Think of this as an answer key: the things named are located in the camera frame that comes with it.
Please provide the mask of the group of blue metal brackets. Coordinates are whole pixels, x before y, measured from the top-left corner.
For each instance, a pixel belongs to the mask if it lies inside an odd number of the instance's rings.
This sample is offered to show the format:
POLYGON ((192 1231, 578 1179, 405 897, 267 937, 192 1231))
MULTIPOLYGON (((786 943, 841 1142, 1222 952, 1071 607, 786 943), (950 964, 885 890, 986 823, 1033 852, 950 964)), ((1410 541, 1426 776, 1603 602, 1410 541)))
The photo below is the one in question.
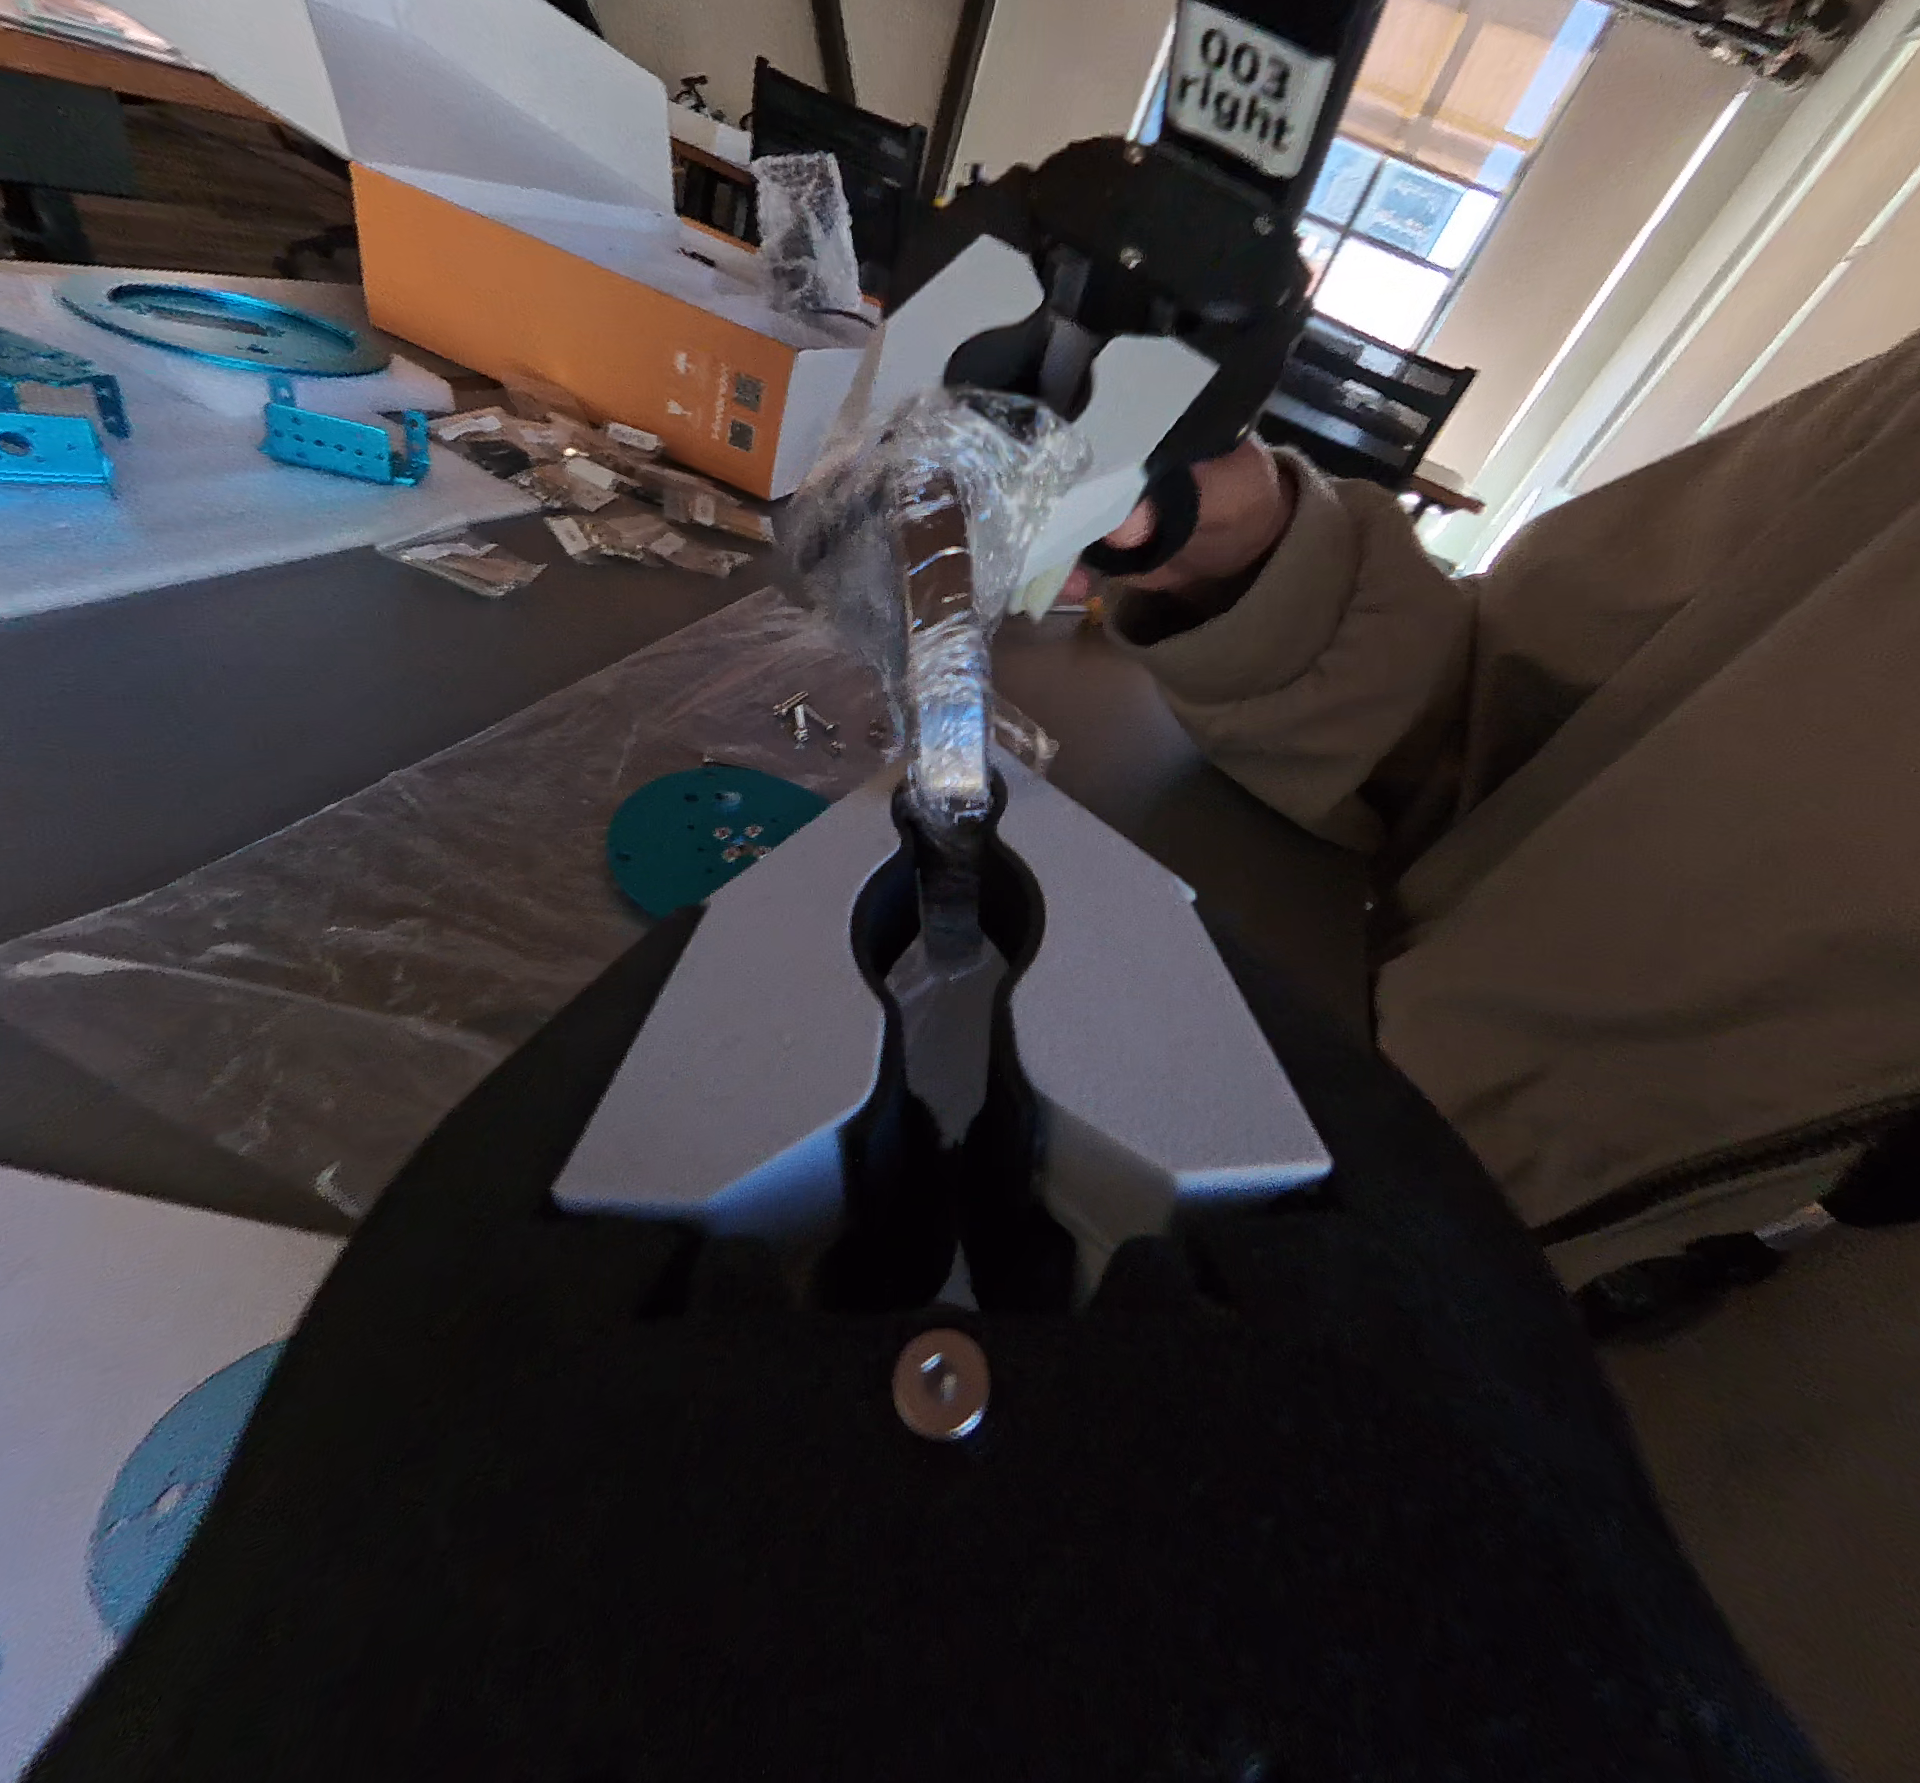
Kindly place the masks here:
POLYGON ((112 487, 131 435, 122 382, 85 355, 3 330, 3 480, 112 487))

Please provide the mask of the loose screws and nuts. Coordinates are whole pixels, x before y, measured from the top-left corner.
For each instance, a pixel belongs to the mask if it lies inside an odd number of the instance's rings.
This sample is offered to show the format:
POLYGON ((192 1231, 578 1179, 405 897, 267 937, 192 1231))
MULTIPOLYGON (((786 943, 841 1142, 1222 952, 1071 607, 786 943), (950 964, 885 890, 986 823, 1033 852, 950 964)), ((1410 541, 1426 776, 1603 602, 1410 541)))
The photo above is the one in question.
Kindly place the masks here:
POLYGON ((771 709, 772 724, 794 753, 813 753, 832 762, 893 758, 898 739, 892 712, 832 715, 816 697, 794 693, 771 709))

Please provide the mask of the blue round metal disc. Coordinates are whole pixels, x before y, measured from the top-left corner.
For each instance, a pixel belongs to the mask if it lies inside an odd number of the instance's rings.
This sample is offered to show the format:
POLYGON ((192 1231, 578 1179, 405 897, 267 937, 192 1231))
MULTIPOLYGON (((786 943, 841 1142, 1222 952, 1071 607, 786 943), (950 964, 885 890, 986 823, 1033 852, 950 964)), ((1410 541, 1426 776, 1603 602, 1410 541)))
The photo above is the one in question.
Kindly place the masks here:
POLYGON ((827 807, 827 798, 736 762, 666 773, 612 813, 612 884, 634 910, 666 918, 705 904, 827 807))

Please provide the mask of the small blue U bracket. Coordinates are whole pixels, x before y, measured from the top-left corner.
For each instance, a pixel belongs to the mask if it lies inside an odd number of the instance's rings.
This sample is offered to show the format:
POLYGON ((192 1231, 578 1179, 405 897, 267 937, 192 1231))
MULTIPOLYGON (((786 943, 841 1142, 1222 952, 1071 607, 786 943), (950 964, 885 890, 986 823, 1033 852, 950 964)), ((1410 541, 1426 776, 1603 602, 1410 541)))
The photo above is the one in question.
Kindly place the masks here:
POLYGON ((429 473, 428 417, 417 408, 397 416, 394 435, 386 419, 357 422, 303 406, 291 378, 271 377, 261 425, 259 452, 286 469, 392 490, 415 490, 429 473))

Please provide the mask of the thick white foam block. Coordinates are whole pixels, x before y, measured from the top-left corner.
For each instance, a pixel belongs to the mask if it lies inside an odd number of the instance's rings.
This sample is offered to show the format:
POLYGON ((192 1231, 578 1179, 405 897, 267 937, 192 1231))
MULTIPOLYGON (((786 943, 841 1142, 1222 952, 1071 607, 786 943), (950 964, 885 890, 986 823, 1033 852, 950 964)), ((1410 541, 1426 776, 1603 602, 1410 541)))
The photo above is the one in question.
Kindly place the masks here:
MULTIPOLYGON (((5 328, 82 355, 112 374, 123 384, 131 422, 142 419, 143 405, 162 401, 199 405, 221 419, 259 419, 268 397, 265 373, 212 364, 103 330, 59 303, 57 283, 57 274, 5 274, 5 328)), ((442 416, 454 408, 444 378, 399 355, 374 377, 291 378, 291 387, 303 406, 335 417, 372 419, 407 408, 442 416)))

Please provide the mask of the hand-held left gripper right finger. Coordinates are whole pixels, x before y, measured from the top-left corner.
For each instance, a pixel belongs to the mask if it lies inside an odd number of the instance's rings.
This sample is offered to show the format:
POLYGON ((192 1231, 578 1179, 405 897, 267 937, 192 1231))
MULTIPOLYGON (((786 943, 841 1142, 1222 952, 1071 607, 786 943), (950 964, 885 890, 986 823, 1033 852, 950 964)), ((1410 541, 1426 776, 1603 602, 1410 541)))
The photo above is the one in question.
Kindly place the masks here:
POLYGON ((1187 884, 1037 774, 999 774, 983 927, 1005 962, 963 1138, 988 1309, 1090 1300, 1127 1243, 1252 1212, 1331 1152, 1187 884))

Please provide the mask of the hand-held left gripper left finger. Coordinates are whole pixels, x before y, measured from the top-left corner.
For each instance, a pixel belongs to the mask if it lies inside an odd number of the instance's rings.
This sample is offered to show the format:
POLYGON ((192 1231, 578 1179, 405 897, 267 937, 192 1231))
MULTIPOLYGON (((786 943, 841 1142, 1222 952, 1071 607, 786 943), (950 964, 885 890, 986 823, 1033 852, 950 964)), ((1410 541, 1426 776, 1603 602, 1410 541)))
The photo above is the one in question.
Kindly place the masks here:
POLYGON ((950 1173, 883 985, 917 933, 892 792, 854 792, 698 915, 551 1195, 768 1248, 833 1309, 936 1299, 950 1173))

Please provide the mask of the assembly manual booklet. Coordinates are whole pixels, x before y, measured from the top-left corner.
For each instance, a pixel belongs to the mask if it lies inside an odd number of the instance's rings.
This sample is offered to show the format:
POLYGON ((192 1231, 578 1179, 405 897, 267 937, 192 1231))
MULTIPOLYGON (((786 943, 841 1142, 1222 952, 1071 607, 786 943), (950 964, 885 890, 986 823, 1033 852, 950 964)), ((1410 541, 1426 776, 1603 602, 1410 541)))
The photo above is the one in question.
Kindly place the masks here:
POLYGON ((5 1780, 179 1564, 340 1250, 3 1173, 5 1780))

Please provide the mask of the pile of small screw bags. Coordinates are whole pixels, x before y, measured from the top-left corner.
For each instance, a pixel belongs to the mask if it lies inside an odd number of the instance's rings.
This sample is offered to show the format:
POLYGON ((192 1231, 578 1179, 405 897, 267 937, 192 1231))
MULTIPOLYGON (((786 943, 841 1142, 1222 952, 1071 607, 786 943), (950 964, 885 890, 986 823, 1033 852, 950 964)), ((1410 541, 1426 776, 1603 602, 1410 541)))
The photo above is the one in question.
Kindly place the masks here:
POLYGON ((534 504, 578 566, 729 580, 774 546, 772 509, 672 461, 653 431, 598 419, 545 380, 475 384, 426 417, 426 440, 534 504))

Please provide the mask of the bubble wrap packing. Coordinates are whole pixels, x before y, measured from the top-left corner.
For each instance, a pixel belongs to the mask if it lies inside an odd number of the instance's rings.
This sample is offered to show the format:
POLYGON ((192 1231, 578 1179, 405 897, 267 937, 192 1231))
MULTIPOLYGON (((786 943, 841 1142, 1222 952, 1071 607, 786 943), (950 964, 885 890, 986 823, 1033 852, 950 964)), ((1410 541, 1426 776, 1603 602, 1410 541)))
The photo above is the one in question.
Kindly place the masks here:
POLYGON ((858 316, 862 289, 841 168, 829 153, 751 161, 757 270, 784 315, 858 316))

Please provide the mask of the orange cardboard box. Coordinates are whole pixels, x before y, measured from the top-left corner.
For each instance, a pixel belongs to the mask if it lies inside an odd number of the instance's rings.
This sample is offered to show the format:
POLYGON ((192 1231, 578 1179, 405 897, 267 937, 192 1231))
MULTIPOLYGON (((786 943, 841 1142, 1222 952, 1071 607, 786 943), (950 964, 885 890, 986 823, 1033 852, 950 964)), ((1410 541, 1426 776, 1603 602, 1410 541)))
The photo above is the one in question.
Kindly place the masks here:
POLYGON ((545 0, 101 2, 349 165, 377 328, 750 496, 803 483, 866 330, 682 222, 666 88, 610 44, 545 0))

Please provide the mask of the person's right hand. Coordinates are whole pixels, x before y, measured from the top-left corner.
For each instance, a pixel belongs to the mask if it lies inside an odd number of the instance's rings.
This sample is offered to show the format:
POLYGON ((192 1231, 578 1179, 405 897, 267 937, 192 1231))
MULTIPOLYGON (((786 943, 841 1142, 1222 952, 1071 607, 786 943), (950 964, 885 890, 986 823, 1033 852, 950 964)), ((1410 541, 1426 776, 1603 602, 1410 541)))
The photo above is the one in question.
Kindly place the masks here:
POLYGON ((1297 475, 1250 433, 1233 452, 1188 469, 1195 521, 1184 545, 1154 570, 1116 580, 1078 563, 1062 585, 1062 605, 1082 605, 1108 588, 1166 595, 1204 614, 1233 601, 1277 549, 1300 499, 1297 475))

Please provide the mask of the person's beige jacket torso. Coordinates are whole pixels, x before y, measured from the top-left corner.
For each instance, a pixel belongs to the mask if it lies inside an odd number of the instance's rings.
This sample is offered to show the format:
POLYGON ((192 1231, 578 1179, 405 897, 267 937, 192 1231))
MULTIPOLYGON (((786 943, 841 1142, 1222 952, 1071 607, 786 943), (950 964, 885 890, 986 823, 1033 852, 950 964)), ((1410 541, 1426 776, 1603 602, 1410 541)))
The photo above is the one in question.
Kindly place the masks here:
POLYGON ((1476 580, 1381 1050, 1568 1289, 1915 1146, 1915 338, 1476 580))

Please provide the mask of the white foam sheet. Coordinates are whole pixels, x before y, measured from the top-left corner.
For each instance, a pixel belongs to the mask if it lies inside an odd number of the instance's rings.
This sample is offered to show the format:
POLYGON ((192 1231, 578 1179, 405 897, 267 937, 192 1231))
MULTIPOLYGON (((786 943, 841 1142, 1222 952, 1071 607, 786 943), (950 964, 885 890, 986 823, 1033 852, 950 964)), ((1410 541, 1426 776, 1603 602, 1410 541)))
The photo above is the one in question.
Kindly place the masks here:
POLYGON ((57 266, 7 261, 5 328, 103 365, 122 384, 131 433, 106 440, 110 485, 5 483, 8 620, 536 509, 454 452, 431 452, 417 487, 282 466, 259 451, 262 374, 103 330, 61 304, 65 277, 57 266))

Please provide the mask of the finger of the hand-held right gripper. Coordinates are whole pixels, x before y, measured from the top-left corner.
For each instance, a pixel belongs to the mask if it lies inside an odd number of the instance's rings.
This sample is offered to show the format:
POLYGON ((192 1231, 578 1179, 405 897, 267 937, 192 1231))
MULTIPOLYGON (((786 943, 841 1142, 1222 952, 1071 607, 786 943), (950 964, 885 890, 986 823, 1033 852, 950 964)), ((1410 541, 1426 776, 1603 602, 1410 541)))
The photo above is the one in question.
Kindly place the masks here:
POLYGON ((868 422, 930 391, 1034 399, 1067 422, 1087 413, 1087 328, 1030 257, 992 234, 885 316, 870 359, 868 422))
POLYGON ((1144 469, 1218 364, 1178 338, 1113 338, 1090 362, 1085 480, 1144 469))

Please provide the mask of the large clear plastic bag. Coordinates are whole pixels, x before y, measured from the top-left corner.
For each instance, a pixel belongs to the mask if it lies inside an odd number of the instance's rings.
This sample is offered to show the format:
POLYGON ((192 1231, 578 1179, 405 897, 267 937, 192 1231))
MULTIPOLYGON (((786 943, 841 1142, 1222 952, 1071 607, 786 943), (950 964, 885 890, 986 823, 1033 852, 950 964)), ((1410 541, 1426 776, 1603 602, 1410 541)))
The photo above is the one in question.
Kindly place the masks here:
POLYGON ((185 1189, 207 1148, 360 1216, 421 1138, 642 933, 607 825, 736 762, 835 799, 880 762, 794 753, 771 709, 887 707, 772 590, 701 619, 187 877, 5 946, 17 1163, 185 1189))

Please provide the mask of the wooden-edged table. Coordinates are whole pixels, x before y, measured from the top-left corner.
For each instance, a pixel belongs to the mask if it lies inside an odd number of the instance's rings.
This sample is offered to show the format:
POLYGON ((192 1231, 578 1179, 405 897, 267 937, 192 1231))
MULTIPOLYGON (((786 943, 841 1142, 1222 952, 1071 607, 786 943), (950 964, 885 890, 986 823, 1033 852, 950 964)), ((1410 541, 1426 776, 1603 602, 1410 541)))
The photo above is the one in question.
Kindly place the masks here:
POLYGON ((360 275, 344 161, 99 0, 5 0, 5 255, 360 275))

